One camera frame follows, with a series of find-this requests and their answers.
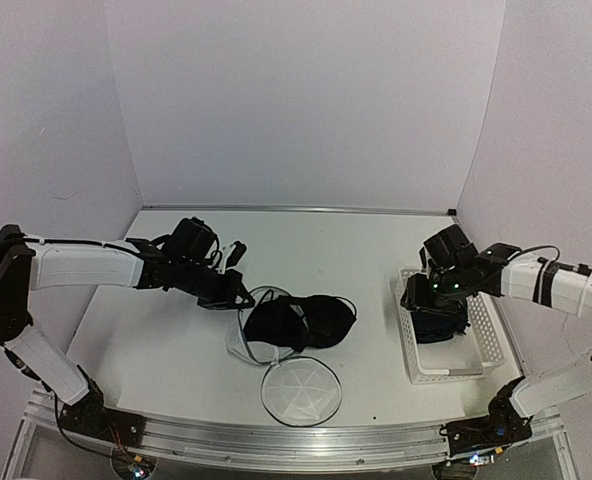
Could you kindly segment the dark navy lace bra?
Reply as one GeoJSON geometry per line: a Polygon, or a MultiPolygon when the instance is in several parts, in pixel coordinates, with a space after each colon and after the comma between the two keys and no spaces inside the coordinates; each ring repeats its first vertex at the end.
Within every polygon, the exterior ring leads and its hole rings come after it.
{"type": "Polygon", "coordinates": [[[465,335],[470,327],[468,310],[465,308],[448,315],[412,311],[410,316],[417,344],[449,341],[455,336],[465,335]]]}

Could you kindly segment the black padded bra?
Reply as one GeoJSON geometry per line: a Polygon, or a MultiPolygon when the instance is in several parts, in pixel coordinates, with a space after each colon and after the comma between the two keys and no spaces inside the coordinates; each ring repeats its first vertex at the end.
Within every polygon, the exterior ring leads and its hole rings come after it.
{"type": "Polygon", "coordinates": [[[302,352],[336,346],[356,321],[357,308],[344,297],[279,295],[260,301],[245,322],[243,334],[248,341],[302,352]]]}

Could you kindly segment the white mesh laundry bag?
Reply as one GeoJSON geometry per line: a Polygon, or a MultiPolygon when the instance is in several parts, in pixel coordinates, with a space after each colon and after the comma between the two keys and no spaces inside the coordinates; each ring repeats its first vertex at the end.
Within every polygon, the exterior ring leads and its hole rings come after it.
{"type": "Polygon", "coordinates": [[[342,403],[342,386],[336,374],[323,362],[307,357],[290,346],[251,340],[244,332],[254,313],[272,300],[285,297],[278,287],[252,290],[254,308],[240,310],[226,336],[230,354],[266,369],[260,398],[267,413],[289,427],[314,427],[330,420],[342,403]]]}

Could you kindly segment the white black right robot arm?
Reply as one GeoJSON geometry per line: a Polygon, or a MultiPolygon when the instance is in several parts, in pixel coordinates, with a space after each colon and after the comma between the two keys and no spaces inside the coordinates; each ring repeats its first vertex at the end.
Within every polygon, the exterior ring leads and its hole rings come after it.
{"type": "Polygon", "coordinates": [[[557,246],[494,243],[479,249],[458,225],[428,238],[400,307],[420,342],[463,332],[477,297],[495,301],[522,359],[522,378],[491,400],[479,433],[500,443],[540,411],[592,393],[592,265],[569,263],[557,246]]]}

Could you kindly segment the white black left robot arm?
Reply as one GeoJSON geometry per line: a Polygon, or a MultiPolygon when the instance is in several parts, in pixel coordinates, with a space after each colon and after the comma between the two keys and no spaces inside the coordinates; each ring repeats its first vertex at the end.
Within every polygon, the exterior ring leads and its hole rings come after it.
{"type": "Polygon", "coordinates": [[[15,224],[0,230],[0,347],[18,370],[72,407],[90,437],[110,428],[102,390],[66,354],[73,333],[100,287],[178,291],[206,310],[254,306],[236,266],[246,246],[221,244],[198,218],[182,219],[155,239],[93,240],[30,235],[15,224]]]}

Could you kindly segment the white perforated plastic basket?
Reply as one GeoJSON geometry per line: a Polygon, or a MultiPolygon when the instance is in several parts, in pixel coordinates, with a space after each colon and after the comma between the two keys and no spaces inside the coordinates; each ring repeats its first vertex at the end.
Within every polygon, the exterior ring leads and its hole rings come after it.
{"type": "Polygon", "coordinates": [[[398,308],[400,335],[410,381],[415,385],[478,380],[505,364],[491,299],[479,294],[467,299],[468,321],[463,334],[420,344],[411,313],[398,308]]]}

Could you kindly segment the aluminium table edge rail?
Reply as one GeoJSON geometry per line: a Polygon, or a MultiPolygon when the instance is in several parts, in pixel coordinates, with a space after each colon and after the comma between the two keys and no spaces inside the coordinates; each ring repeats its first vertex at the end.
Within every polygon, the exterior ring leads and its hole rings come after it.
{"type": "Polygon", "coordinates": [[[430,216],[456,217],[448,215],[448,210],[417,210],[400,208],[374,207],[327,207],[327,206],[295,206],[295,205],[149,205],[141,207],[142,211],[240,211],[240,212],[293,212],[293,213],[329,213],[329,214],[363,214],[363,215],[399,215],[399,216],[430,216]]]}

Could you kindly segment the aluminium front base frame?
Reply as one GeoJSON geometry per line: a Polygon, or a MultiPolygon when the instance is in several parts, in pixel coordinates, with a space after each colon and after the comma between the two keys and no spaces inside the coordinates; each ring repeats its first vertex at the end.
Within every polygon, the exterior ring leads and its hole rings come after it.
{"type": "Polygon", "coordinates": [[[38,426],[52,430],[62,427],[69,438],[126,448],[154,459],[266,472],[385,471],[467,460],[476,453],[473,449],[459,452],[462,437],[448,435],[445,424],[432,422],[297,428],[143,416],[115,409],[109,410],[107,420],[109,430],[85,435],[82,421],[72,419],[69,411],[55,410],[53,394],[35,389],[23,413],[2,478],[19,475],[38,426]]]}

